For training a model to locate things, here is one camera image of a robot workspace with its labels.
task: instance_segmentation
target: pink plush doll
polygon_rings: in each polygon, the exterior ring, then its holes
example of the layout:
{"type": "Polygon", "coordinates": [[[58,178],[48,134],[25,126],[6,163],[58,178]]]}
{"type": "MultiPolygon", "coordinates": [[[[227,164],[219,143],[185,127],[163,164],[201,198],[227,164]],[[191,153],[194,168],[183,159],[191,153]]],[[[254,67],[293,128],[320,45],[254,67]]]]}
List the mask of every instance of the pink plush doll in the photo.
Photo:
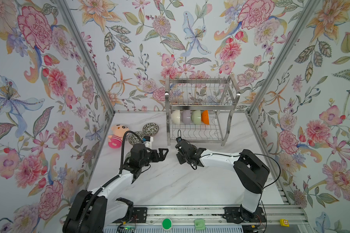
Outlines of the pink plush doll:
{"type": "Polygon", "coordinates": [[[125,132],[129,131],[129,128],[122,124],[112,126],[113,135],[108,136],[108,144],[111,148],[119,148],[122,146],[122,140],[125,132]]]}

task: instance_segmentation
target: white marble table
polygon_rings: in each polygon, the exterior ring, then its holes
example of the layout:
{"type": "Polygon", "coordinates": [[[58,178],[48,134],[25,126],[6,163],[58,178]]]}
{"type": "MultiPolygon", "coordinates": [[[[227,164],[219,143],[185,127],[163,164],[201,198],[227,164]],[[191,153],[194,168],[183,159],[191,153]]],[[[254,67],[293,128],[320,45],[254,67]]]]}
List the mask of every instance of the white marble table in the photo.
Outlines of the white marble table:
{"type": "MultiPolygon", "coordinates": [[[[227,119],[226,113],[220,119],[227,119]]],[[[244,187],[236,173],[217,167],[199,167],[193,170],[188,164],[180,165],[176,157],[175,143],[167,146],[166,115],[163,113],[117,113],[113,124],[125,124],[132,131],[141,131],[149,122],[155,122],[160,130],[154,136],[153,149],[168,148],[163,162],[151,163],[151,168],[119,197],[129,199],[135,205],[233,205],[240,204],[244,196],[244,187]]],[[[195,144],[219,152],[241,152],[243,149],[261,153],[246,116],[235,113],[228,141],[224,147],[220,144],[195,144]]],[[[132,148],[126,141],[125,154],[132,148]]],[[[88,189],[97,188],[115,176],[119,171],[121,148],[112,149],[107,142],[96,165],[88,189]]],[[[269,175],[267,183],[273,181],[269,175]]],[[[266,205],[283,204],[276,185],[263,191],[262,201],[266,205]]]]}

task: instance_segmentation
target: wall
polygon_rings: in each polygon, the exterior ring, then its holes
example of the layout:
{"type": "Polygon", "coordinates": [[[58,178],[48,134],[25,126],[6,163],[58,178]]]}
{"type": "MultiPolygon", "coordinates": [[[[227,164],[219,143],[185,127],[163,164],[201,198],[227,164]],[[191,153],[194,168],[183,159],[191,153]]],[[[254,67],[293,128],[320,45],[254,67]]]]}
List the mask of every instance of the wall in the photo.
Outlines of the wall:
{"type": "MultiPolygon", "coordinates": [[[[235,76],[243,92],[237,109],[247,110],[305,3],[68,2],[79,30],[93,35],[87,45],[118,111],[164,110],[166,75],[208,79],[229,74],[235,76]]],[[[188,95],[180,91],[173,94],[179,99],[188,95]]],[[[209,96],[197,98],[206,101],[209,96]]]]}
{"type": "Polygon", "coordinates": [[[58,11],[0,0],[1,233],[61,231],[111,119],[58,11]]]}
{"type": "Polygon", "coordinates": [[[350,0],[324,0],[253,115],[319,233],[350,233],[350,0]]]}

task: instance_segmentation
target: yellow emergency button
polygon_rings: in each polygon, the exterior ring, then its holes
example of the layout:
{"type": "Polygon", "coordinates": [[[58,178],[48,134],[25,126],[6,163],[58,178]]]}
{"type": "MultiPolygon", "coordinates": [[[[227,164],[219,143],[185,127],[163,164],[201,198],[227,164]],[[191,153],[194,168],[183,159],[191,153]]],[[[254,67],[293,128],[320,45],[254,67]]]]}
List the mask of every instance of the yellow emergency button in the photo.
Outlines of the yellow emergency button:
{"type": "Polygon", "coordinates": [[[288,227],[289,226],[289,221],[286,219],[280,219],[280,224],[283,227],[288,227]]]}

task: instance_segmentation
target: metal dish rack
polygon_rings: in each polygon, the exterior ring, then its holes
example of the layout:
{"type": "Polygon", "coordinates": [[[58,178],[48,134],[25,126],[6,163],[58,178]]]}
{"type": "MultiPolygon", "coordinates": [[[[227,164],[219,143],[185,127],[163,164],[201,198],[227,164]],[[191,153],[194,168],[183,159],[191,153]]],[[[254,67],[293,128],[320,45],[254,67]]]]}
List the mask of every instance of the metal dish rack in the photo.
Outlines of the metal dish rack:
{"type": "Polygon", "coordinates": [[[190,143],[227,142],[232,116],[240,98],[237,82],[233,76],[214,79],[170,79],[166,78],[165,105],[167,144],[176,142],[178,130],[183,139],[190,143]],[[174,110],[208,110],[210,124],[174,124],[171,113],[174,110]],[[225,136],[220,126],[219,113],[229,110],[225,136]]]}

